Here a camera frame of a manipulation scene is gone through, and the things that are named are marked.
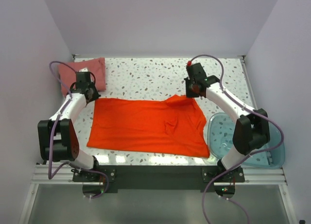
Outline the orange t shirt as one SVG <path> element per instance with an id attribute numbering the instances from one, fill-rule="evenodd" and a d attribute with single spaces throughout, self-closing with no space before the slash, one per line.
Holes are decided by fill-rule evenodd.
<path id="1" fill-rule="evenodd" d="M 164 101 L 103 98 L 95 102 L 87 146 L 208 158 L 206 123 L 196 100 L 186 96 Z"/>

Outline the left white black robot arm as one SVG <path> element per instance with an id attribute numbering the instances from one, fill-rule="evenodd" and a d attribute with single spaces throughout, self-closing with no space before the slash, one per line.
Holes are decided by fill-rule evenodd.
<path id="1" fill-rule="evenodd" d="M 74 122 L 89 103 L 99 98 L 94 74 L 82 69 L 76 73 L 76 81 L 70 86 L 58 111 L 37 125 L 41 158 L 84 169 L 83 175 L 89 181 L 98 180 L 101 170 L 97 167 L 97 159 L 80 149 Z"/>

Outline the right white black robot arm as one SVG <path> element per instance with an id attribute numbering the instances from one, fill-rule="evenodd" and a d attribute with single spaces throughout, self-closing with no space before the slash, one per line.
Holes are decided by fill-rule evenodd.
<path id="1" fill-rule="evenodd" d="M 185 78 L 186 97 L 204 97 L 218 105 L 235 123 L 233 146 L 228 153 L 217 162 L 215 175 L 226 182 L 233 177 L 234 171 L 255 149 L 261 148 L 270 141 L 269 123 L 264 109 L 254 110 L 245 105 L 225 87 L 216 76 L 207 76 L 200 63 L 189 61 L 186 65 L 188 73 Z"/>

